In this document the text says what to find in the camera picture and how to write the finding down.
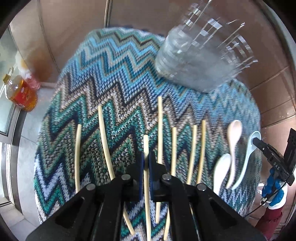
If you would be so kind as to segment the blue gloved right hand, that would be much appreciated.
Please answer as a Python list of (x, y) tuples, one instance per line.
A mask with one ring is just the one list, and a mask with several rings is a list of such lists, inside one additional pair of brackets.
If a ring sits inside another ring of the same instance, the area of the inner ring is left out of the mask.
[(273, 193), (273, 187), (278, 190), (274, 198), (269, 201), (268, 209), (275, 210), (282, 208), (287, 200), (287, 185), (279, 178), (274, 178), (275, 169), (270, 169), (270, 175), (267, 178), (266, 184), (262, 189), (262, 198), (266, 198), (267, 195)]

